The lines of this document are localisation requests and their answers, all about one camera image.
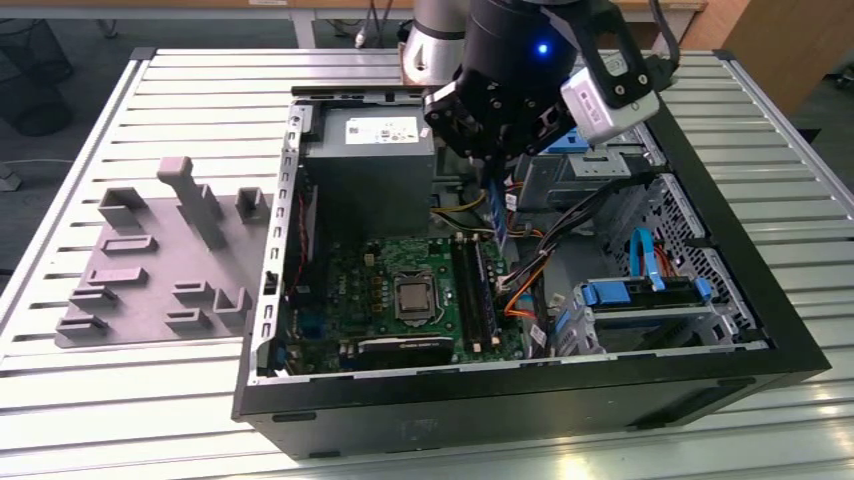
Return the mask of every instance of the power supply label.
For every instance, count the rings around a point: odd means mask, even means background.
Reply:
[[[418,143],[415,117],[359,117],[347,120],[347,145]]]

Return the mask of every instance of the motherboard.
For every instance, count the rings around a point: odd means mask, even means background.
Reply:
[[[454,365],[523,358],[505,318],[494,241],[474,236],[332,245],[326,302],[296,313],[296,373]]]

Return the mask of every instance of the aluminum slotted table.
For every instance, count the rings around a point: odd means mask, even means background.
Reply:
[[[230,419],[239,338],[62,350],[54,328],[98,239],[104,189],[170,195],[158,158],[187,155],[218,194],[271,192],[291,87],[399,84],[398,53],[160,50],[139,58],[0,298],[0,475],[854,475],[854,202],[735,62],[687,53],[663,97],[833,370],[679,429],[298,464]]]

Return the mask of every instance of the floor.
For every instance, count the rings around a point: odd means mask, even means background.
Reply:
[[[294,28],[287,21],[122,21],[120,35],[106,40],[91,21],[51,21],[76,68],[62,91],[75,111],[74,124],[46,138],[28,138],[0,123],[0,161],[74,160],[135,47],[163,48],[295,48]],[[332,27],[315,23],[319,48],[347,48],[352,40],[335,36]],[[384,35],[395,43],[395,26]],[[822,128],[814,146],[849,188],[854,189],[854,90],[819,85],[794,117],[799,128]],[[39,227],[68,165],[56,162],[15,164],[24,181],[17,192],[0,193],[0,270],[12,269]],[[0,292],[8,277],[0,275]]]

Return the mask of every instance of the green circuit board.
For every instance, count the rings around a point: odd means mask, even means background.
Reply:
[[[491,278],[503,275],[507,267],[497,245],[482,242],[481,249]],[[395,310],[395,278],[415,272],[427,275],[434,285],[435,315],[420,325],[400,321]],[[339,361],[342,345],[384,336],[452,338],[452,364],[522,358],[518,321],[503,318],[498,305],[499,345],[481,352],[466,348],[448,238],[378,239],[355,248],[335,245],[327,279],[326,305],[302,312],[298,322],[314,337],[303,343],[306,373],[347,371],[348,365]]]

